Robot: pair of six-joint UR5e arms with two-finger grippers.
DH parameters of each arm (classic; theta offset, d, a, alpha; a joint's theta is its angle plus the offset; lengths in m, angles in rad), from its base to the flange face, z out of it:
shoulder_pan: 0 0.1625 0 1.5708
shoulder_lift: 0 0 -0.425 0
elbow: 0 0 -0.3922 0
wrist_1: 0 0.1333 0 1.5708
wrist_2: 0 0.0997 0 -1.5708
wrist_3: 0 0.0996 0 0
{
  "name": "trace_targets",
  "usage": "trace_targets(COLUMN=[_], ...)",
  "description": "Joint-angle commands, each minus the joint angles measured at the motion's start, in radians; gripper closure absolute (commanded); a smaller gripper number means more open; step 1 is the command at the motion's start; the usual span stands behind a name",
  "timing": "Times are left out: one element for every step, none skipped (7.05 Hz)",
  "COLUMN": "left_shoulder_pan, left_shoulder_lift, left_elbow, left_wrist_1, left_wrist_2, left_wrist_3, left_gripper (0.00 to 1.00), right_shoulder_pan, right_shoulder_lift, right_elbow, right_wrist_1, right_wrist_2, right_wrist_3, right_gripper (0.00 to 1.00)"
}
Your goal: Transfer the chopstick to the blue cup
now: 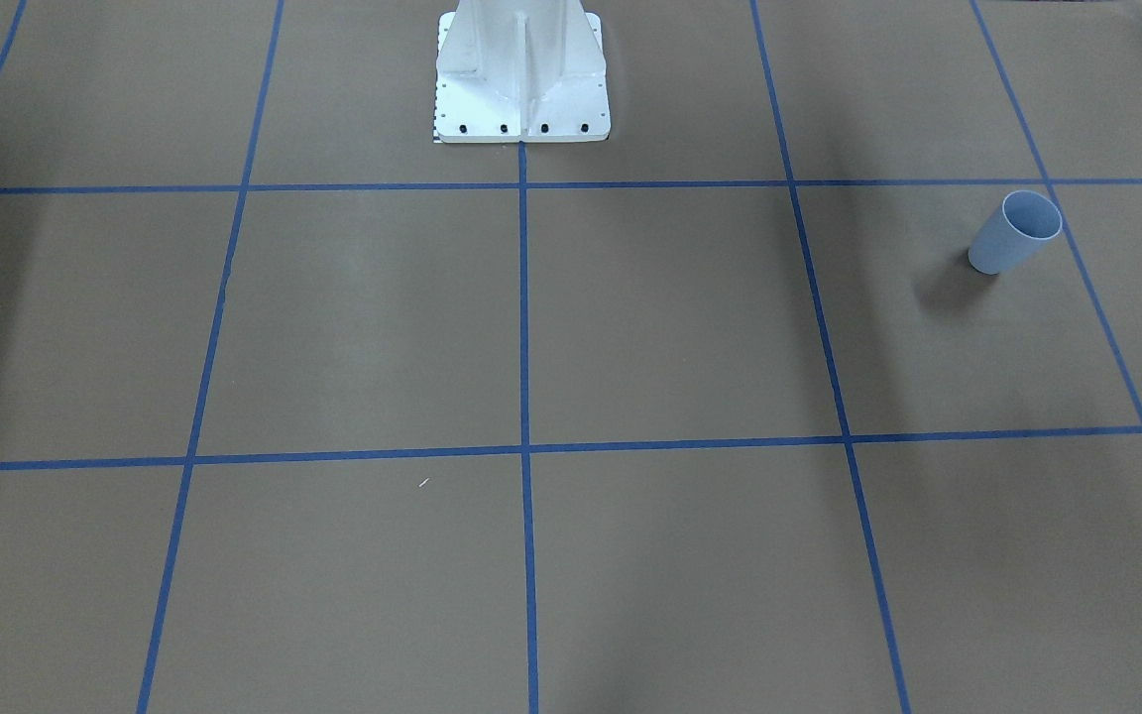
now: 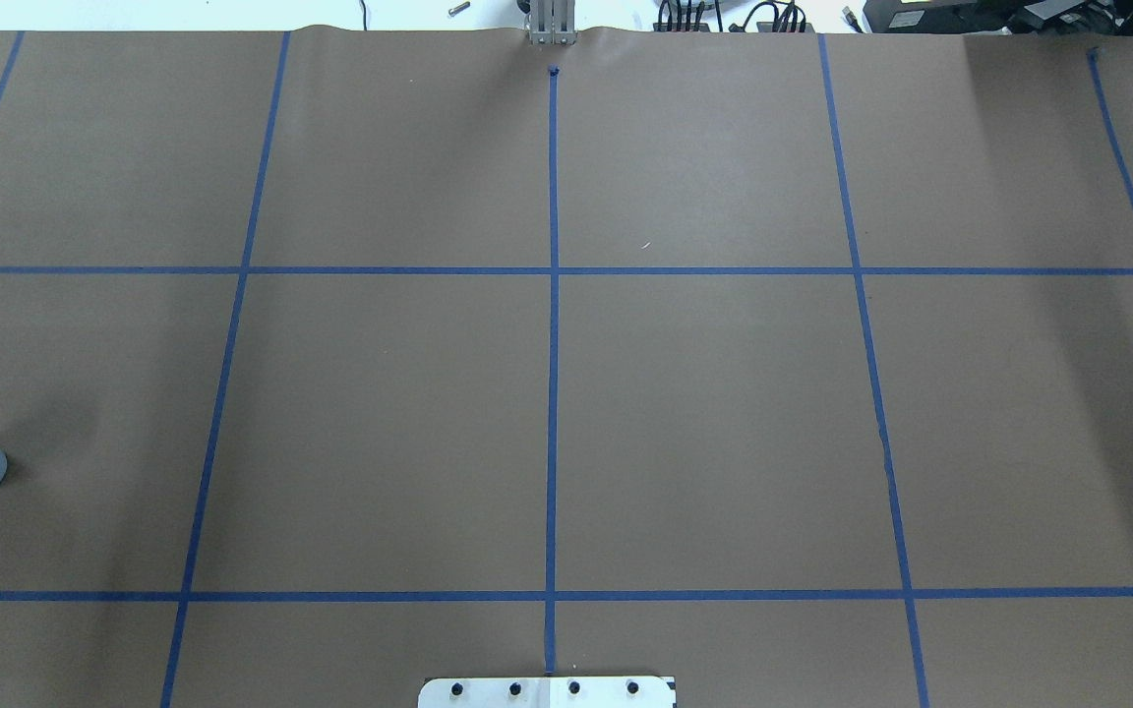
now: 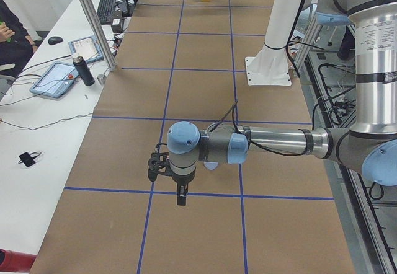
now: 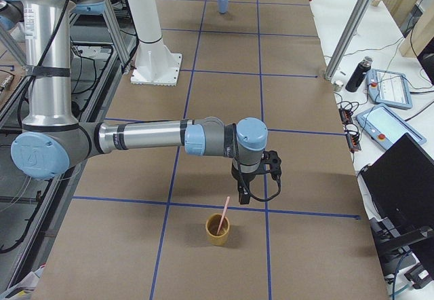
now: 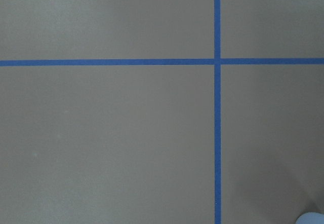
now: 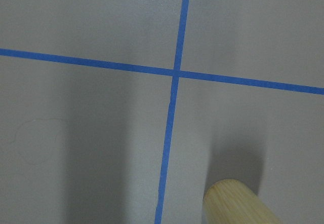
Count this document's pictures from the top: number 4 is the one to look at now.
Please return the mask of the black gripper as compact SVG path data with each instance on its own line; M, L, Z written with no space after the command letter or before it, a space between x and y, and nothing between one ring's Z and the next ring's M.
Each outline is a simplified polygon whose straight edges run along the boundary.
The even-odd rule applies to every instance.
M241 166L241 172L238 170L236 165L232 164L231 174L233 178L237 181L237 190L239 193L239 204L248 205L250 203L250 195L245 190L244 186L250 188L250 182L255 179L257 168L249 168L247 172L243 171L244 167Z

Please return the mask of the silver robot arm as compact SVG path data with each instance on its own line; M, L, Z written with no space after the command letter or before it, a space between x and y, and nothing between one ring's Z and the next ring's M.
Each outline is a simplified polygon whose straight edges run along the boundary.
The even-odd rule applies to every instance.
M253 198L255 176L278 169L267 151L268 130L248 117L226 125L218 118L81 123L71 109L71 12L101 14L104 0L19 0L23 6L29 113L10 153L17 168L34 179L50 179L96 155L114 150L181 146L191 155L232 159L239 203Z

